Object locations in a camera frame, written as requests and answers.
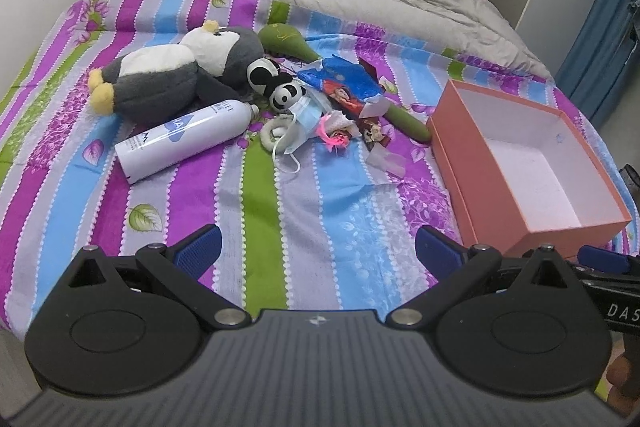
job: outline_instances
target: penguin's white belly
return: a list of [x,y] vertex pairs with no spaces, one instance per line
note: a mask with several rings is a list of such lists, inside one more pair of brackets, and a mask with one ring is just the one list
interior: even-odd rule
[[191,50],[181,44],[161,44],[140,48],[122,59],[120,76],[174,71],[194,61],[195,57]]

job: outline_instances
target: hand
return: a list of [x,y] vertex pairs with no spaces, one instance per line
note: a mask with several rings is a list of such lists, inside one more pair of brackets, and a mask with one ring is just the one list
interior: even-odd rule
[[640,404],[640,397],[627,397],[620,392],[620,388],[631,376],[631,363],[624,355],[617,357],[607,369],[607,380],[613,386],[609,391],[607,403],[624,416],[629,416],[631,412]]

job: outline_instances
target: gray ribbed panel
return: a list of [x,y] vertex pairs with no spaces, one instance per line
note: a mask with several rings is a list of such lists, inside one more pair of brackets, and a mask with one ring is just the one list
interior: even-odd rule
[[[321,315],[320,325],[310,319]],[[602,427],[620,422],[591,393],[517,402],[452,375],[418,333],[372,312],[266,311],[224,331],[173,381],[120,400],[46,391],[16,427]]]

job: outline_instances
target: blue surgical mask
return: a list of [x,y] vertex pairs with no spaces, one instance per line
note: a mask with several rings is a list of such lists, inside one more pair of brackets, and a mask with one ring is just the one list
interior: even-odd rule
[[322,117],[322,106],[320,103],[309,95],[301,97],[295,104],[293,104],[289,111],[293,115],[293,121],[285,134],[278,139],[278,142],[273,148],[273,162],[276,163],[276,150],[278,149],[279,142],[286,143],[287,146],[283,152],[284,155],[290,155],[292,160],[296,163],[297,168],[292,173],[300,171],[300,162],[293,156],[293,152],[298,149],[310,138],[316,135],[316,127]]

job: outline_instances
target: metal screw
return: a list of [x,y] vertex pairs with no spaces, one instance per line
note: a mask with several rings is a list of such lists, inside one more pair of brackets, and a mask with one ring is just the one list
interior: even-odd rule
[[403,326],[413,326],[422,320],[422,314],[411,308],[400,308],[391,313],[391,320]]
[[237,326],[244,321],[245,317],[246,314],[237,308],[225,308],[213,315],[216,322],[225,326]]

